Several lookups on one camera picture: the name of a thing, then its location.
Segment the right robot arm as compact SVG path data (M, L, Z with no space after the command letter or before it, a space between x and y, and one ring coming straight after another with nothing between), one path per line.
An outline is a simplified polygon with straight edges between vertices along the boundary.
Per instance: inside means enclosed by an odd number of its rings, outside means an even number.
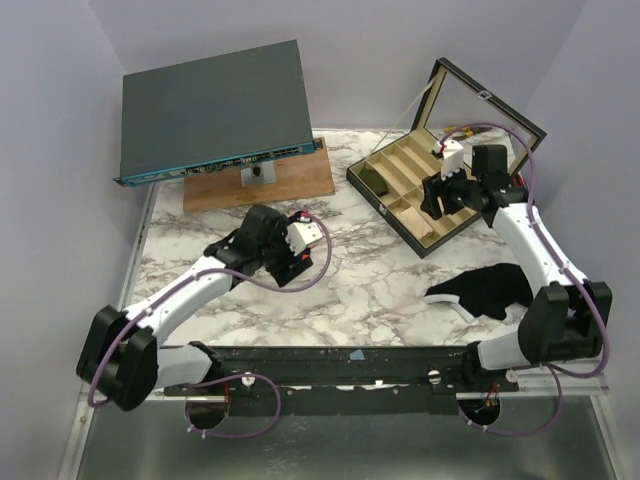
M592 282L559 248L546 229L530 189L513 184L503 145L475 145L466 168L463 148L440 144L440 173L423 182L422 211L435 219L468 207L508 245L516 261L466 271L430 287L428 303L449 303L465 319L486 315L502 319L514 303L527 311L516 330L471 345L460 379L480 392L496 380L496 370L544 364L562 371L561 362L597 358L589 377L608 364L606 322L612 292Z

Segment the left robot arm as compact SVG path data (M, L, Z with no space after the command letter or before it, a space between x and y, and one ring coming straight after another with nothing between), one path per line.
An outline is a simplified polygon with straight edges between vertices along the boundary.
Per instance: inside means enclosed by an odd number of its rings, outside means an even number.
M326 227L308 212L286 216L252 206L239 228L208 245L164 288L122 310L105 306L95 314L76 367L89 386L88 404L130 411L152 391L179 385L214 393L222 372L213 351L198 342L167 347L169 336L211 301L254 283L261 269L274 280L269 290L295 292L290 283L312 267L312 248L330 242Z

